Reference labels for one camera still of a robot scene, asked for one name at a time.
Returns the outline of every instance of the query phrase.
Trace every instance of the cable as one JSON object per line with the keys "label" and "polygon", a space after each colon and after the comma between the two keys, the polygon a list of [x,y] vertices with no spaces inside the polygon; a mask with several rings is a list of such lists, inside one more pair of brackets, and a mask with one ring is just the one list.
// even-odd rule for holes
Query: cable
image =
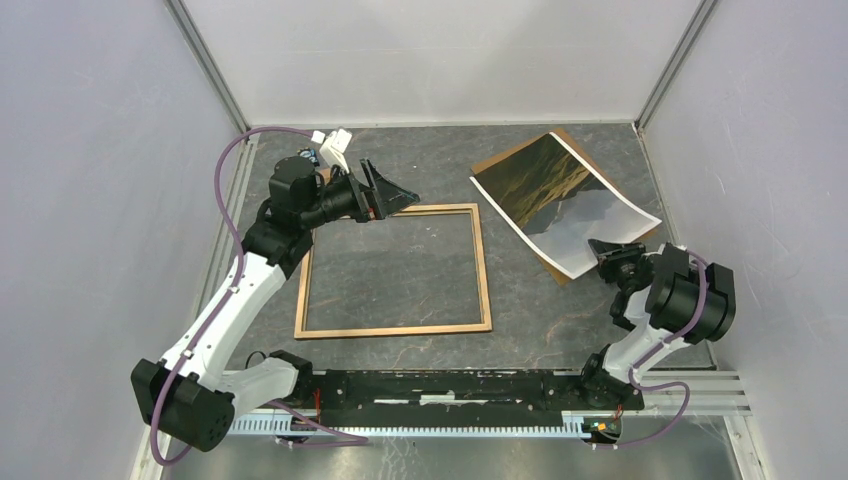
{"label": "cable", "polygon": [[325,427],[324,425],[321,425],[320,423],[315,422],[312,419],[301,415],[295,409],[289,407],[288,405],[286,405],[283,402],[278,402],[276,400],[272,400],[272,401],[268,402],[268,405],[270,405],[274,408],[279,408],[280,410],[284,410],[286,413],[293,416],[294,418],[296,418],[296,419],[300,420],[301,422],[309,425],[310,427],[317,428],[318,430],[321,430],[322,432],[327,432],[327,433],[329,433],[331,435],[335,435],[337,437],[350,439],[350,441],[348,441],[348,442],[332,442],[332,443],[294,443],[294,442],[288,442],[289,446],[292,447],[292,448],[354,447],[354,446],[357,446],[357,445],[365,445],[365,444],[368,443],[367,437],[360,437],[359,435],[353,435],[351,433],[344,433],[344,432],[340,432],[338,430],[333,430],[330,427]]}
{"label": "cable", "polygon": [[268,355],[265,355],[265,352],[263,352],[262,350],[256,350],[255,352],[251,352],[250,355],[247,356],[247,360],[244,361],[244,369],[245,370],[247,370],[247,368],[250,366],[250,359],[253,358],[253,356],[256,355],[257,353],[259,355],[262,355],[262,360],[265,360],[266,358],[268,358]]}
{"label": "cable", "polygon": [[[215,308],[212,309],[212,312],[200,324],[200,327],[197,329],[197,332],[188,341],[188,345],[185,348],[186,352],[191,352],[200,342],[203,334],[206,333],[206,330],[209,329],[209,325],[215,320],[215,317],[221,313],[221,310],[224,309],[224,306],[227,304],[227,301],[233,295],[233,290],[236,290],[238,287],[239,281],[241,281],[241,276],[244,273],[244,249],[241,246],[241,237],[239,236],[238,230],[236,226],[233,224],[233,219],[230,217],[230,214],[227,213],[227,206],[224,204],[224,196],[221,192],[221,170],[224,166],[224,161],[227,159],[227,155],[233,150],[233,148],[241,143],[243,140],[246,140],[251,135],[255,135],[257,133],[262,132],[286,132],[286,133],[295,133],[298,135],[304,135],[306,137],[312,137],[312,132],[306,130],[299,130],[291,127],[259,127],[254,128],[252,130],[248,130],[247,132],[242,133],[241,135],[234,138],[226,147],[224,147],[224,151],[221,152],[221,156],[218,157],[218,163],[215,165],[215,202],[218,204],[218,211],[221,212],[221,216],[224,217],[224,223],[227,225],[227,230],[230,232],[230,236],[233,238],[233,246],[236,250],[236,274],[233,277],[233,281],[230,284],[230,288],[228,288],[218,303],[215,305]],[[165,383],[162,384],[162,389],[159,391],[159,395],[156,397],[156,404],[153,407],[153,418],[150,420],[150,450],[153,454],[153,459],[156,460],[156,463],[162,466],[171,466],[175,463],[179,462],[186,456],[186,454],[191,450],[191,446],[186,446],[180,453],[177,454],[176,457],[167,459],[162,455],[162,452],[159,450],[159,421],[162,416],[162,408],[165,405],[165,397],[168,396],[168,392],[171,390],[171,386],[174,384],[174,380],[177,378],[177,374],[180,370],[182,370],[183,365],[185,365],[187,357],[185,355],[180,355],[180,358],[177,359],[177,363],[171,369],[171,373],[168,374],[168,377],[165,378]]]}
{"label": "cable", "polygon": [[637,447],[639,445],[643,445],[645,443],[649,443],[653,440],[656,440],[657,438],[660,438],[666,433],[668,433],[669,430],[672,429],[672,427],[677,425],[677,422],[679,422],[680,419],[683,418],[683,412],[686,411],[686,407],[689,406],[689,398],[692,395],[692,391],[689,389],[689,385],[686,382],[673,381],[663,383],[661,385],[644,386],[639,384],[639,382],[636,381],[636,378],[634,376],[635,371],[639,367],[644,365],[648,360],[650,360],[651,357],[656,355],[656,353],[659,352],[663,348],[663,346],[670,344],[671,342],[686,335],[693,328],[695,328],[695,325],[698,324],[698,321],[701,319],[701,315],[704,313],[704,306],[707,303],[707,262],[706,260],[704,260],[704,257],[696,254],[691,250],[687,249],[686,253],[688,253],[692,256],[692,258],[695,259],[695,265],[697,265],[698,267],[698,303],[695,304],[695,312],[692,314],[692,319],[689,320],[689,323],[687,323],[686,326],[680,329],[677,333],[674,333],[664,338],[661,343],[658,343],[656,346],[654,346],[654,348],[649,350],[648,353],[643,355],[642,358],[640,358],[636,363],[633,364],[632,367],[630,367],[630,370],[627,374],[628,378],[630,379],[630,384],[643,392],[655,392],[657,390],[665,390],[667,388],[672,387],[682,387],[684,393],[683,403],[680,405],[680,410],[677,411],[677,413],[674,415],[674,418],[672,418],[671,421],[668,422],[665,427],[663,427],[658,432],[652,435],[648,435],[645,438],[640,438],[639,440],[632,440],[630,442],[624,442],[617,445],[603,445],[598,443],[592,443],[591,445],[593,449],[618,450],[619,448]]}

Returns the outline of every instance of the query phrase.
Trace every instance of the gray floor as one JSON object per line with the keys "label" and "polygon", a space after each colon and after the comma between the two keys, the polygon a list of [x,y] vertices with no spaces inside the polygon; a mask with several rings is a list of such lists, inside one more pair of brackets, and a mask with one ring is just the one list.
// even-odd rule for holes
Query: gray floor
{"label": "gray floor", "polygon": [[[625,332],[613,326],[607,314],[615,290],[594,272],[558,286],[468,180],[471,165],[555,127],[355,130],[346,153],[352,168],[359,168],[359,158],[368,157],[387,178],[420,194],[424,204],[473,202],[480,206],[491,333],[296,341],[297,272],[259,313],[229,367],[242,368],[254,350],[285,349],[312,360],[319,369],[580,368],[589,354],[621,339]],[[624,195],[664,218],[630,125],[563,127]],[[262,135],[239,222],[241,231],[268,196],[274,164],[303,146],[303,140],[291,135]],[[310,328],[479,321],[476,288],[468,275],[473,260],[464,228],[455,219],[438,218],[322,227],[316,237]],[[663,224],[647,243],[656,247],[668,238]],[[673,354],[662,365],[706,368],[712,362],[702,344]]]}
{"label": "gray floor", "polygon": [[[666,422],[625,417],[622,440],[643,438]],[[741,479],[730,449],[724,421],[713,417],[687,417],[654,443],[617,452],[592,452],[566,439],[391,437],[363,447],[292,451],[269,437],[229,436],[210,453],[189,453],[165,478]]]}

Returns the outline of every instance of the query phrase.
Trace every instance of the empty picture frame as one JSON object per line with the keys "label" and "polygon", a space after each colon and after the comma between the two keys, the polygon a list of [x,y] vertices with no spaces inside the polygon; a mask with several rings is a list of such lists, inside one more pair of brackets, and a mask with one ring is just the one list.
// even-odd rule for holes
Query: empty picture frame
{"label": "empty picture frame", "polygon": [[492,312],[489,306],[489,288],[486,278],[486,263],[483,256],[483,232],[480,225],[480,212],[476,203],[458,203],[444,205],[413,205],[396,217],[428,215],[468,215],[473,243],[474,264],[477,270],[477,293],[480,302],[480,322],[453,325],[425,325],[414,327],[378,327],[350,328],[334,330],[309,330],[307,311],[309,309],[309,290],[312,283],[313,254],[320,249],[316,243],[301,261],[300,288],[297,297],[297,311],[294,326],[294,338],[298,340],[322,338],[380,337],[399,335],[437,335],[449,333],[474,333],[492,331]]}

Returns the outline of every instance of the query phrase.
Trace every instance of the white wall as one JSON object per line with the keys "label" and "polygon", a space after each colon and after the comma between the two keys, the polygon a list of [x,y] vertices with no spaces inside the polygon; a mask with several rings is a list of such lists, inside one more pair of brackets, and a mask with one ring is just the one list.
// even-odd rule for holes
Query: white wall
{"label": "white wall", "polygon": [[186,0],[252,124],[633,120],[698,0]]}
{"label": "white wall", "polygon": [[126,478],[234,135],[159,1],[0,2],[0,478]]}
{"label": "white wall", "polygon": [[844,478],[848,3],[721,2],[647,127],[684,243],[735,271],[716,345],[775,478]]}

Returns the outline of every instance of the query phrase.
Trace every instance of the gray table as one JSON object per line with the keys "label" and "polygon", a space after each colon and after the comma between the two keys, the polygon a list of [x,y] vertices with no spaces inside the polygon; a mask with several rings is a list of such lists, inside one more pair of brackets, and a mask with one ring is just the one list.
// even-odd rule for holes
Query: gray table
{"label": "gray table", "polygon": [[[615,290],[594,272],[564,287],[558,286],[468,180],[471,165],[556,127],[355,130],[346,153],[355,169],[359,168],[359,158],[370,158],[387,178],[420,194],[422,203],[479,205],[494,326],[491,333],[297,341],[293,338],[299,278],[296,272],[259,313],[236,348],[229,367],[243,368],[247,355],[254,350],[284,349],[311,360],[318,369],[577,369],[589,354],[621,339],[625,332],[613,326],[607,314]],[[664,218],[648,165],[629,125],[563,127],[624,195]],[[242,232],[250,225],[259,203],[268,196],[268,178],[274,164],[304,146],[306,142],[293,135],[262,135],[239,222]],[[461,226],[458,228],[450,219],[421,222],[413,221],[404,227],[397,223],[396,227],[368,224],[319,229],[312,291],[313,306],[317,307],[310,311],[310,325],[423,325],[470,323],[475,315],[479,318],[474,284],[469,280],[473,277],[463,273],[469,271],[470,243],[459,233]],[[451,237],[451,232],[457,232],[456,236]],[[656,247],[668,238],[663,224],[647,243]],[[423,245],[424,254],[404,253],[404,241]],[[373,265],[379,268],[369,267],[367,262],[377,262]],[[362,278],[363,272],[371,274]],[[404,298],[415,299],[407,302],[407,309],[402,308]],[[436,313],[423,318],[429,312]],[[677,352],[662,364],[686,368],[712,365],[705,345]]]}

